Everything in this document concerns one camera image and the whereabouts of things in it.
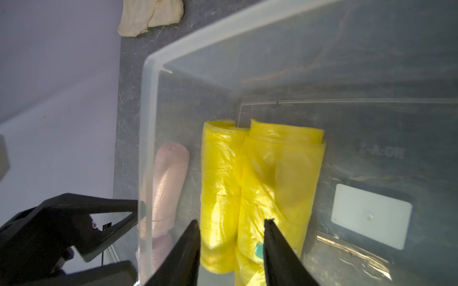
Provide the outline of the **yellow trash bag roll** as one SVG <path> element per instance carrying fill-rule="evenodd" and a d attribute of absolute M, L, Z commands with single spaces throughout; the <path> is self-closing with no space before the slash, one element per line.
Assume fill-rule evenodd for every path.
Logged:
<path fill-rule="evenodd" d="M 326 149 L 324 130 L 251 121 L 243 142 L 235 284 L 264 286 L 264 221 L 302 254 Z"/>
<path fill-rule="evenodd" d="M 233 120 L 203 125 L 201 147 L 200 263 L 214 274 L 236 269 L 242 145 L 248 130 Z"/>

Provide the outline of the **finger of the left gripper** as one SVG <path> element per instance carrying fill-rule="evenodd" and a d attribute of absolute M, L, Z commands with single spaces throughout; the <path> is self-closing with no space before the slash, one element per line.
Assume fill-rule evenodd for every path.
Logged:
<path fill-rule="evenodd" d="M 130 261 L 104 265 L 68 275 L 22 283 L 22 286 L 133 286 L 137 282 L 136 268 Z"/>
<path fill-rule="evenodd" d="M 92 215 L 128 212 L 120 222 L 99 230 Z M 1 262 L 38 259 L 57 262 L 75 247 L 89 262 L 138 222 L 136 200 L 103 199 L 65 193 L 16 214 L 1 227 Z"/>

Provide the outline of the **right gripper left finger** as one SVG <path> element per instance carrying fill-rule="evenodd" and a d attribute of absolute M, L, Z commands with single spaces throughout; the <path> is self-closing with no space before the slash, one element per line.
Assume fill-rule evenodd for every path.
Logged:
<path fill-rule="evenodd" d="M 200 265 L 199 223 L 192 220 L 146 286 L 196 286 Z"/>

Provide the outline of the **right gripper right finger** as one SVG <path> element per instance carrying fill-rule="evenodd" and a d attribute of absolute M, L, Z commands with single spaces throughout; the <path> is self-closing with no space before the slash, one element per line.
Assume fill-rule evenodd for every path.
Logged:
<path fill-rule="evenodd" d="M 318 286 L 272 219 L 264 221 L 263 255 L 268 286 Z"/>

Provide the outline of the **clear plastic storage box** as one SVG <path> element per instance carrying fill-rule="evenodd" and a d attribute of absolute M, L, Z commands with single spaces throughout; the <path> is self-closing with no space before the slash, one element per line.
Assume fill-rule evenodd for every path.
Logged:
<path fill-rule="evenodd" d="M 148 56 L 139 285 L 458 283 L 456 1 L 264 1 Z"/>

